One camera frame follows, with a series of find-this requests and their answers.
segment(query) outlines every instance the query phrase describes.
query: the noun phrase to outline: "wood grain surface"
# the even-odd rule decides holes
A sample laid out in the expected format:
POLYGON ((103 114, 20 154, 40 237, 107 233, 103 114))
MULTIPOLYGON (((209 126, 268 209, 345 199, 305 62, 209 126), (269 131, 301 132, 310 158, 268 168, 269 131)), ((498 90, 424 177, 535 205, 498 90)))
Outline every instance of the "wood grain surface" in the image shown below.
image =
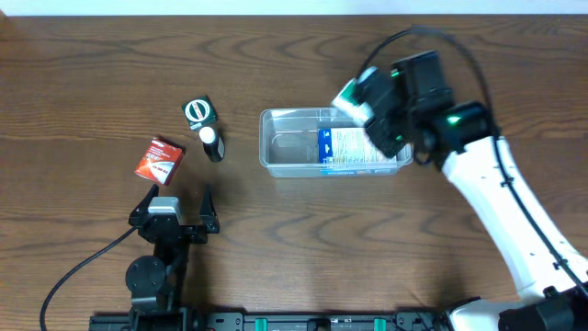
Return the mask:
MULTIPOLYGON (((447 29, 480 60, 514 158, 561 231, 588 254, 586 17, 10 17, 0 31, 0 329, 39 329, 70 268, 123 234, 152 182, 150 138, 186 147, 163 195, 195 220, 213 187, 221 234, 194 247, 185 300, 249 311, 387 311, 515 288, 466 201, 433 168, 393 177, 276 179, 258 159, 266 108, 328 105, 368 53, 411 24, 447 29), (210 96, 227 154, 212 164, 180 105, 210 96)), ((437 48, 458 99, 467 65, 409 38, 376 63, 437 48)), ((125 312, 136 234, 75 274, 50 330, 125 312)))

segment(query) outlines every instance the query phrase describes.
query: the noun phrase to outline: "bottle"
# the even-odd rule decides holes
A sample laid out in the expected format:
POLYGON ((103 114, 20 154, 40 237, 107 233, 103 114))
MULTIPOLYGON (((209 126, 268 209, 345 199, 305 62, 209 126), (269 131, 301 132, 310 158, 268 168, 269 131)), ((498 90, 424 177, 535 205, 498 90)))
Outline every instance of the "bottle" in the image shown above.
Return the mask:
POLYGON ((204 152, 209 156, 210 161, 220 162, 224 157, 224 143, 222 138, 211 127, 204 127, 198 133, 204 152))

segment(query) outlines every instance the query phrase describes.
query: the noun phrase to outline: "clear plastic container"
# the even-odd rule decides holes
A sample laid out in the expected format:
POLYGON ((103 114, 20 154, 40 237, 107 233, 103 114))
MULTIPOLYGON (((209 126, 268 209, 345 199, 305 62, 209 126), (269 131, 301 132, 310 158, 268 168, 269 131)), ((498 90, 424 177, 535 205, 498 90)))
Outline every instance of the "clear plastic container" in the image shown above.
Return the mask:
POLYGON ((259 161, 273 177, 340 177, 394 175, 413 161, 405 146, 389 162, 321 164, 319 129, 356 128, 336 108, 268 109, 259 121, 259 161))

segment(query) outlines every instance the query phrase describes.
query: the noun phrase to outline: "red box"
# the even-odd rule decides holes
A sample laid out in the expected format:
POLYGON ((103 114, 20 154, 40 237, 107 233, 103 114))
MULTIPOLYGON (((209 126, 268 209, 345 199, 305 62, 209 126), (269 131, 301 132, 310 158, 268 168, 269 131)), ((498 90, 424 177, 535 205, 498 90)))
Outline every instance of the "red box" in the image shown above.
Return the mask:
POLYGON ((182 157, 184 157, 184 151, 181 148, 153 138, 135 174, 155 183, 167 185, 172 180, 182 157))

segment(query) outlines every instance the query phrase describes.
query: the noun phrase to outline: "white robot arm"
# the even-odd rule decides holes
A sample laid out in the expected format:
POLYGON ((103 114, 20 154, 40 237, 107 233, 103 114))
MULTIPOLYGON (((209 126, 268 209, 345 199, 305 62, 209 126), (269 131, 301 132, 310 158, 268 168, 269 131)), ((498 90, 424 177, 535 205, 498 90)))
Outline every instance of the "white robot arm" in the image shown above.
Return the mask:
MULTIPOLYGON (((505 186, 492 139, 486 137, 468 143, 462 154, 452 152, 442 171, 473 207, 503 255, 521 302, 476 301, 461 306, 449 316, 457 331, 498 330, 498 313, 545 299, 543 291, 550 286, 559 292, 576 286, 505 186)), ((567 260, 569 268, 581 282, 588 281, 588 262, 546 214, 518 171, 506 140, 502 138, 497 143, 513 187, 540 231, 567 260)))
POLYGON ((387 157, 411 143, 419 164, 434 164, 463 194, 503 255, 520 302, 477 300, 446 311, 454 331, 587 330, 588 262, 549 218, 511 156, 493 117, 480 66, 453 37, 410 28, 384 40, 333 105, 363 126, 387 157), (389 73, 370 61, 391 42, 420 34, 441 38, 469 63, 484 104, 456 105, 436 51, 394 62, 389 73))

